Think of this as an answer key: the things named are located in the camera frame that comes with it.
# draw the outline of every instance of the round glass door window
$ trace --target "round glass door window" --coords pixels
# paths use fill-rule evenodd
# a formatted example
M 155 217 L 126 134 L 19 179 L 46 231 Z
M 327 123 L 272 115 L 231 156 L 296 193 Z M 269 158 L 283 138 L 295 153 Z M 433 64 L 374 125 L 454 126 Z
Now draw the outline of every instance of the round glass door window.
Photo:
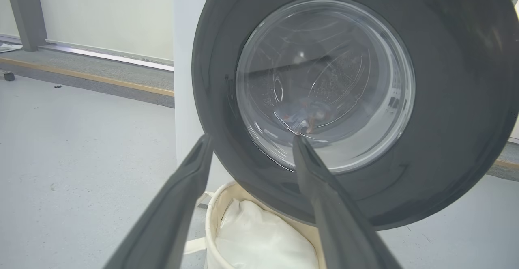
M 410 57 L 381 17 L 350 0 L 299 0 L 267 16 L 238 62 L 236 92 L 254 143 L 294 170 L 294 134 L 331 172 L 387 151 L 413 108 Z

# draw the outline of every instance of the white wall panel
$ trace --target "white wall panel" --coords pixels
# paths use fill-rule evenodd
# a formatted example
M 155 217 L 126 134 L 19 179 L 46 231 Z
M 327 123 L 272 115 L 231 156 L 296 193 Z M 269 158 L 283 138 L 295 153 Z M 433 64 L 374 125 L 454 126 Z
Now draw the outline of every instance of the white wall panel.
M 0 34 L 20 37 L 9 0 L 0 0 Z
M 52 41 L 173 60 L 173 0 L 41 0 Z

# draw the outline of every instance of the wooden trim strip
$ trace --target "wooden trim strip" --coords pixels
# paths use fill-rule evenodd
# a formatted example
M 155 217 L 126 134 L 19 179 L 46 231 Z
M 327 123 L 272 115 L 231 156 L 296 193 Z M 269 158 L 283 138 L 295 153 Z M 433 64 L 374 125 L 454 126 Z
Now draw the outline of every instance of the wooden trim strip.
M 9 58 L 0 58 L 0 62 L 28 67 L 28 68 L 33 68 L 33 69 L 38 69 L 40 71 L 48 71 L 48 72 L 73 76 L 73 77 L 77 77 L 77 78 L 93 80 L 95 82 L 104 82 L 106 84 L 115 84 L 116 86 L 124 86 L 125 88 L 133 88 L 136 90 L 152 92 L 152 93 L 156 93 L 159 95 L 167 95 L 169 97 L 175 96 L 174 91 L 165 90 L 163 88 L 154 88 L 153 86 L 143 86 L 142 84 L 134 84 L 132 82 L 123 82 L 122 80 L 106 78 L 106 77 L 88 74 L 88 73 L 82 73 L 79 71 L 70 71 L 68 69 L 57 68 L 57 67 L 53 67 L 53 66 L 39 65 L 39 64 L 34 64 L 34 63 L 30 63 L 30 62 L 13 60 L 13 59 L 9 59 Z
M 510 169 L 517 169 L 517 170 L 519 170 L 519 164 L 517 164 L 516 162 L 496 160 L 494 162 L 494 164 L 496 164 L 498 166 L 501 166 L 501 167 L 506 167 L 506 168 L 510 168 Z

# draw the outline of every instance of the washing machine door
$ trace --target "washing machine door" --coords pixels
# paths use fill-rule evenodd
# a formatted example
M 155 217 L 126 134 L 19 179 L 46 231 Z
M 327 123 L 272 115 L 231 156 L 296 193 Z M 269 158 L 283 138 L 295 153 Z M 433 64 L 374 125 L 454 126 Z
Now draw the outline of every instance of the washing machine door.
M 193 91 L 252 195 L 315 222 L 300 134 L 382 230 L 448 206 L 493 164 L 518 112 L 518 37 L 510 0 L 207 0 Z

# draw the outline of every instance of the caster wheel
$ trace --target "caster wheel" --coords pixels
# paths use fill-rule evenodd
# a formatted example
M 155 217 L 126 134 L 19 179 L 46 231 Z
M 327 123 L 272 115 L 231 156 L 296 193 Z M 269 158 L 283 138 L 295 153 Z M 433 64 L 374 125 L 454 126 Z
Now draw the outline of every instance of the caster wheel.
M 12 72 L 4 73 L 4 79 L 8 82 L 12 82 L 13 80 L 15 80 L 15 75 Z

